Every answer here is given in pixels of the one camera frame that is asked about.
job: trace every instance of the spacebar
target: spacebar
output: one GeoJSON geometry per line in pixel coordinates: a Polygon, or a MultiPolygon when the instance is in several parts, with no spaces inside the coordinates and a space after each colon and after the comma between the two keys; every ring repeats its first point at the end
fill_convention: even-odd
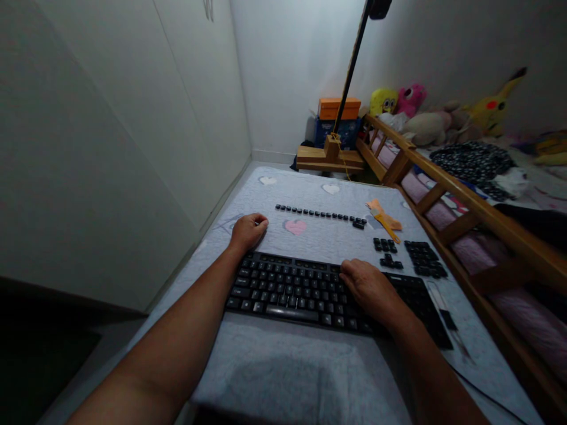
{"type": "Polygon", "coordinates": [[[292,319],[304,322],[318,322],[319,313],[307,310],[288,309],[286,307],[277,307],[269,305],[266,308],[266,314],[277,316],[282,319],[292,319]]]}

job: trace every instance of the bed railing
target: bed railing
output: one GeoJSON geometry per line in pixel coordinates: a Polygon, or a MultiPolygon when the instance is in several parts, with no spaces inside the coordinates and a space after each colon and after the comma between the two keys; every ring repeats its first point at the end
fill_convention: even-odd
{"type": "Polygon", "coordinates": [[[514,220],[497,211],[456,178],[415,151],[415,145],[380,120],[366,115],[363,139],[356,146],[361,156],[384,185],[397,188],[428,233],[440,255],[457,278],[461,288],[475,307],[479,317],[492,334],[500,351],[516,373],[526,392],[545,421],[567,420],[567,391],[548,370],[535,352],[519,337],[492,304],[484,297],[527,282],[539,282],[567,295],[567,261],[554,248],[528,232],[514,220]],[[380,130],[383,134],[378,149],[372,144],[380,130]],[[379,160],[387,139],[399,148],[389,168],[379,160]],[[436,185],[416,204],[401,186],[402,179],[414,165],[436,181],[436,185]],[[438,231],[425,213],[446,193],[463,203],[468,212],[445,229],[438,231]],[[475,226],[484,224],[500,239],[514,256],[496,267],[470,275],[452,252],[450,245],[475,226]]]}

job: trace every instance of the pink heart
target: pink heart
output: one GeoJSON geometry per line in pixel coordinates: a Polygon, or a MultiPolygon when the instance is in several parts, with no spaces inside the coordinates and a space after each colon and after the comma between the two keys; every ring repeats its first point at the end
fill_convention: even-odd
{"type": "Polygon", "coordinates": [[[284,224],[285,230],[290,231],[296,236],[299,236],[307,229],[307,223],[301,220],[291,221],[288,220],[284,224]]]}

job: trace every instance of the black patterned cloth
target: black patterned cloth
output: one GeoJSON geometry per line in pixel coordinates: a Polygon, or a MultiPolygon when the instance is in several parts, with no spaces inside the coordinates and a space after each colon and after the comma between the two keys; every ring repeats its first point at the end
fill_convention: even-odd
{"type": "Polygon", "coordinates": [[[508,152],[498,146],[472,140],[441,148],[429,158],[447,173],[474,184],[495,201],[512,198],[493,182],[498,174],[516,166],[508,152]]]}

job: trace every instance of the wall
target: wall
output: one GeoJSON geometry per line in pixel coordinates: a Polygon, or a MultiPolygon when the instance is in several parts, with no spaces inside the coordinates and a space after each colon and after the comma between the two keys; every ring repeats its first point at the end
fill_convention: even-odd
{"type": "Polygon", "coordinates": [[[198,243],[250,156],[229,3],[198,4],[1,3],[0,275],[145,310],[198,243]]]}
{"type": "MultiPolygon", "coordinates": [[[[253,149],[293,153],[320,97],[340,97],[363,0],[233,1],[253,149]]],[[[368,104],[378,87],[421,82],[425,107],[471,103],[497,91],[520,67],[505,129],[565,126],[567,8],[562,0],[394,0],[368,21],[350,96],[368,104]]]]}

